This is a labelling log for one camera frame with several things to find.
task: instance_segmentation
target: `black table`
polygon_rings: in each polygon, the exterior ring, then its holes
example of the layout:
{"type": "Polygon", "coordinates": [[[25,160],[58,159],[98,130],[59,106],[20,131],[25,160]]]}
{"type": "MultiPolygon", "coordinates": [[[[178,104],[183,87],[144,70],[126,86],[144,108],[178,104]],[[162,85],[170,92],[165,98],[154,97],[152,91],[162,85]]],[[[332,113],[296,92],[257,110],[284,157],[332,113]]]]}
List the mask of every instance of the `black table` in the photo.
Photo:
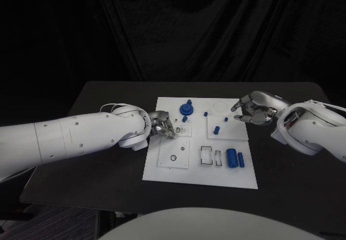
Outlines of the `black table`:
{"type": "MultiPolygon", "coordinates": [[[[95,81],[87,83],[68,115],[95,113],[107,103],[127,103],[150,112],[157,97],[241,98],[254,90],[291,103],[329,102],[322,88],[309,82],[95,81]]],[[[345,233],[346,164],[326,150],[316,156],[294,151],[271,138],[274,127],[247,125],[258,190],[143,181],[147,148],[114,146],[39,166],[20,200],[142,214],[180,207],[221,208],[307,230],[345,233]]]]}

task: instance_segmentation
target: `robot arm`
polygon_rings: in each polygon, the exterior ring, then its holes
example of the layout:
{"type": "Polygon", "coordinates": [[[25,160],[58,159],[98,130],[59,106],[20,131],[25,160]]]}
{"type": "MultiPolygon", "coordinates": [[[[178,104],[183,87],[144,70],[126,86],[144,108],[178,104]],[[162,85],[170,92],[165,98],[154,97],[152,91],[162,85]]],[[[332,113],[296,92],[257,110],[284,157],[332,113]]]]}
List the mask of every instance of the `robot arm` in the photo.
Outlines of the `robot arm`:
{"type": "Polygon", "coordinates": [[[346,111],[345,108],[313,100],[291,105],[281,97],[263,91],[254,91],[241,98],[231,111],[242,105],[251,116],[237,115],[237,120],[267,125],[277,117],[277,128],[271,133],[276,140],[312,156],[326,148],[346,162],[346,119],[326,106],[346,111]]]}
{"type": "Polygon", "coordinates": [[[0,127],[0,181],[20,170],[108,149],[117,143],[137,151],[149,146],[149,135],[176,138],[167,128],[169,113],[152,114],[154,118],[137,106],[126,105],[111,113],[0,127]]]}

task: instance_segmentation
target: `dark background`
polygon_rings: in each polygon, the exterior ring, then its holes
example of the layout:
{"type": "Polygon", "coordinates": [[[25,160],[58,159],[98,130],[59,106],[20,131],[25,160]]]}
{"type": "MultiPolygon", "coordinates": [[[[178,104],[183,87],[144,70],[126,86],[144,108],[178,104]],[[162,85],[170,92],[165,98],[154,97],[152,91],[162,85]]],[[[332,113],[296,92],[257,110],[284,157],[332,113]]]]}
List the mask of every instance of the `dark background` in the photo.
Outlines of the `dark background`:
{"type": "Polygon", "coordinates": [[[0,126],[65,117],[88,81],[315,82],[346,106],[343,0],[3,0],[0,11],[0,126]]]}

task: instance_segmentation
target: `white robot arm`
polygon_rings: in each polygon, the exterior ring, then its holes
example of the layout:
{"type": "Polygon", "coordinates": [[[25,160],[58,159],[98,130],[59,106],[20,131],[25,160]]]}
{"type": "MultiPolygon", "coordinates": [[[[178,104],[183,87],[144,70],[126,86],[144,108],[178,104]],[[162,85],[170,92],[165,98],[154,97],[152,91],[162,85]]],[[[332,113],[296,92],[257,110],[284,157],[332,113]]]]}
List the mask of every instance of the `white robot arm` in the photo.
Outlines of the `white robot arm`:
{"type": "Polygon", "coordinates": [[[291,105],[264,91],[254,91],[241,98],[231,111],[242,105],[251,116],[237,115],[237,120],[267,125],[277,118],[277,128],[271,132],[276,140],[310,156],[326,148],[346,163],[346,119],[326,106],[346,112],[345,108],[313,100],[291,105]]]}
{"type": "Polygon", "coordinates": [[[176,138],[169,113],[147,113],[127,104],[100,112],[56,120],[0,127],[0,181],[38,165],[68,159],[118,143],[134,151],[149,146],[156,134],[176,138]]]}

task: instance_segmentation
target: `white platform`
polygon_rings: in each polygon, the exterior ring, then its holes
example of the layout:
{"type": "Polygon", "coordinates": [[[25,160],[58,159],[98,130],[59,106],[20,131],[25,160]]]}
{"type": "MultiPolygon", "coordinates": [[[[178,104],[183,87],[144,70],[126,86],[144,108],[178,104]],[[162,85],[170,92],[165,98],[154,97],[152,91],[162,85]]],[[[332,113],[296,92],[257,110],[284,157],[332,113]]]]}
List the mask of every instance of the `white platform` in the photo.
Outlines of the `white platform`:
{"type": "Polygon", "coordinates": [[[173,125],[192,126],[192,136],[179,136],[178,139],[165,140],[172,142],[172,147],[179,145],[175,143],[176,140],[189,141],[188,168],[159,166],[160,145],[163,137],[154,136],[150,138],[149,143],[143,180],[258,189],[247,126],[244,122],[234,120],[235,115],[242,115],[242,110],[238,109],[235,112],[231,112],[231,107],[234,106],[237,101],[238,99],[235,98],[157,98],[156,110],[169,112],[169,118],[173,125]],[[180,114],[179,108],[189,99],[192,100],[193,114],[188,116],[188,121],[183,122],[183,115],[180,114]],[[208,119],[211,116],[221,116],[221,119],[225,119],[225,117],[228,117],[228,125],[225,124],[225,126],[219,130],[219,133],[232,133],[231,139],[238,140],[209,139],[208,119]],[[231,131],[235,125],[240,131],[231,131]],[[205,167],[201,164],[202,146],[212,147],[214,166],[209,167],[205,167]],[[228,149],[237,149],[237,152],[242,153],[245,164],[244,168],[228,167],[228,149]],[[215,151],[221,151],[222,166],[219,167],[215,166],[215,151]]]}

